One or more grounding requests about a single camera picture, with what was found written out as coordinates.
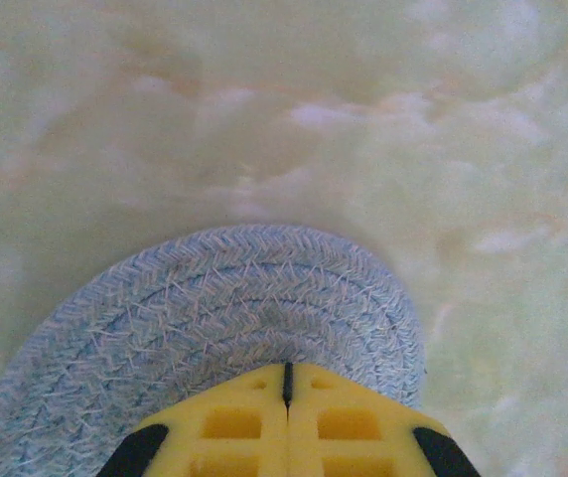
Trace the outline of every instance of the black rubber corner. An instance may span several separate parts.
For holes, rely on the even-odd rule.
[[[169,433],[169,427],[152,424],[123,439],[96,477],[142,477]]]
[[[412,430],[436,477],[481,477],[459,445],[427,427]]]
[[[284,384],[282,385],[282,398],[286,404],[286,410],[291,406],[293,400],[293,363],[284,365]]]

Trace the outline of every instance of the cream marble surface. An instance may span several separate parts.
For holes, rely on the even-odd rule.
[[[248,221],[381,254],[425,410],[568,476],[568,0],[0,1],[0,375],[106,266]]]

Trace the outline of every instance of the yellow plastic object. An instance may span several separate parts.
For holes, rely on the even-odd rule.
[[[412,430],[438,421],[313,365],[247,373],[144,419],[169,429],[145,477],[435,477]]]

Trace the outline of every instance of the square hole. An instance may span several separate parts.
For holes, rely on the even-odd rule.
[[[353,458],[325,457],[324,477],[393,477],[389,461]]]
[[[257,457],[203,457],[190,466],[189,477],[257,477]]]
[[[262,419],[259,412],[242,407],[217,407],[205,420],[205,439],[259,439]]]
[[[317,419],[320,439],[380,440],[381,431],[373,412],[349,407],[327,409]]]

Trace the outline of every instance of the gray woven coaster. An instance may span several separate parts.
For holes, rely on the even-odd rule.
[[[365,249],[290,226],[149,248],[62,303],[9,366],[0,476],[94,475],[146,415],[285,361],[418,404],[418,322]]]

